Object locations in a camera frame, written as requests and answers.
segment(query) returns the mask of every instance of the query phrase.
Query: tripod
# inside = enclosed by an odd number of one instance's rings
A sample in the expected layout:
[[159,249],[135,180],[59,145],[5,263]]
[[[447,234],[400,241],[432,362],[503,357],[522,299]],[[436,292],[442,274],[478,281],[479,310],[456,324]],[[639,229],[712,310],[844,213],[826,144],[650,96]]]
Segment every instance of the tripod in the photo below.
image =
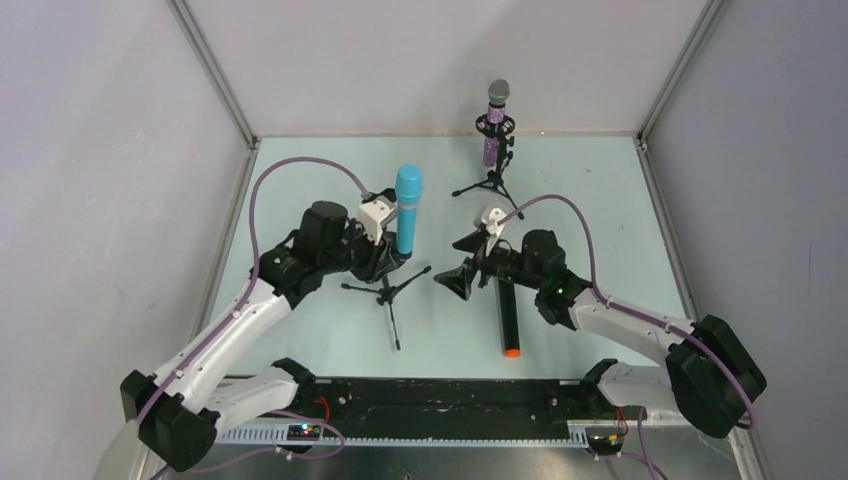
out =
[[[495,164],[495,169],[489,170],[486,174],[485,180],[469,185],[461,190],[454,191],[451,193],[453,197],[458,197],[475,188],[482,188],[484,190],[495,192],[509,200],[513,209],[518,208],[515,201],[512,199],[512,196],[509,194],[509,190],[506,189],[503,180],[504,171],[512,161],[512,152],[508,152],[507,147],[515,145],[515,137],[509,137],[509,139],[507,139],[506,136],[512,133],[514,129],[515,123],[512,118],[507,116],[504,117],[503,123],[499,124],[489,122],[486,115],[482,115],[477,119],[477,131],[485,135],[487,138],[496,138],[498,140],[498,160]],[[518,218],[524,220],[524,213],[518,212]]]
[[380,289],[354,287],[354,286],[347,284],[347,283],[343,283],[341,286],[345,290],[355,290],[357,292],[376,293],[377,294],[377,305],[380,305],[381,307],[383,305],[386,305],[386,304],[389,305],[389,315],[391,316],[391,319],[392,319],[392,329],[395,332],[395,347],[397,348],[398,351],[400,351],[400,339],[398,338],[398,334],[397,334],[397,323],[395,323],[395,310],[394,310],[394,308],[392,308],[392,305],[394,304],[394,299],[397,296],[397,294],[400,293],[404,288],[408,287],[409,284],[413,282],[413,280],[420,277],[421,275],[429,273],[430,270],[432,270],[432,268],[428,265],[428,266],[424,267],[424,270],[421,270],[420,272],[416,273],[409,280],[401,283],[400,285],[394,286],[394,287],[389,284],[388,275],[383,276],[383,278],[382,278],[383,288],[380,288]]

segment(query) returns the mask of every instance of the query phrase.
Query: white wall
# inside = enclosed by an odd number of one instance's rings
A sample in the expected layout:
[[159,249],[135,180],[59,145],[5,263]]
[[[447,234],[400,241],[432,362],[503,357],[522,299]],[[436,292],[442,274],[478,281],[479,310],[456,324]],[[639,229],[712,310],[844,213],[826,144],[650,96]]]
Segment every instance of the white wall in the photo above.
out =
[[706,0],[189,2],[260,134],[635,132]]
[[245,148],[161,0],[0,5],[0,477],[87,479],[187,340]]
[[704,312],[769,387],[778,478],[845,478],[848,4],[736,0],[649,139]]

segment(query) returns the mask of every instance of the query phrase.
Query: purple microphone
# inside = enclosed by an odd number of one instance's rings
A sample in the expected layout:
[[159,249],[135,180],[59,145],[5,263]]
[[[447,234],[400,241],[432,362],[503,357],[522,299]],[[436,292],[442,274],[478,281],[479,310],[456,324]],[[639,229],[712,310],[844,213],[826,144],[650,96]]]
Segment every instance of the purple microphone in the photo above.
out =
[[[509,97],[509,83],[504,79],[498,79],[489,85],[489,111],[486,114],[486,120],[489,123],[500,125],[504,122],[506,99]],[[498,163],[498,147],[499,141],[497,138],[486,137],[486,143],[483,145],[483,165],[489,170],[492,170]]]

